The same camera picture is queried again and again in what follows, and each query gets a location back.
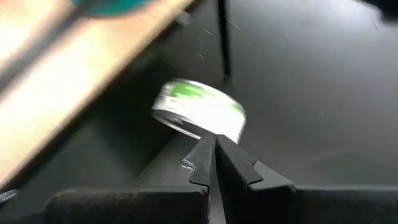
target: beige object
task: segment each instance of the beige object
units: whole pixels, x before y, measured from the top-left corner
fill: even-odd
[[[83,19],[9,86],[0,95],[0,189],[192,2],[155,0],[125,16]],[[0,1],[0,67],[72,7]]]

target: can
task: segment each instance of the can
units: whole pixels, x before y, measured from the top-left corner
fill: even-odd
[[[166,83],[152,110],[155,119],[196,139],[206,133],[224,134],[238,143],[246,122],[242,105],[232,97],[185,79]]]

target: tin can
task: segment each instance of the tin can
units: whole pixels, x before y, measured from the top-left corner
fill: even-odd
[[[246,122],[242,105],[232,97],[184,79],[166,83],[152,109],[154,118],[196,139],[214,133],[238,143]]]

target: teal object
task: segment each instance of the teal object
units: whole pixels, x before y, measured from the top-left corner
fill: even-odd
[[[74,4],[79,4],[85,0],[71,0]],[[93,6],[90,10],[91,16],[119,16],[131,12],[144,5],[150,0],[112,0],[106,3]]]

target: green label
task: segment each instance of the green label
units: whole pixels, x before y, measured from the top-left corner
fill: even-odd
[[[210,93],[206,91],[204,88],[195,86],[189,83],[180,83],[180,82],[172,82],[170,84],[172,91],[170,95],[176,98],[205,98],[205,97],[213,97],[217,98],[214,93]],[[232,109],[240,113],[242,116],[246,117],[244,110],[241,105],[233,103],[231,104]]]

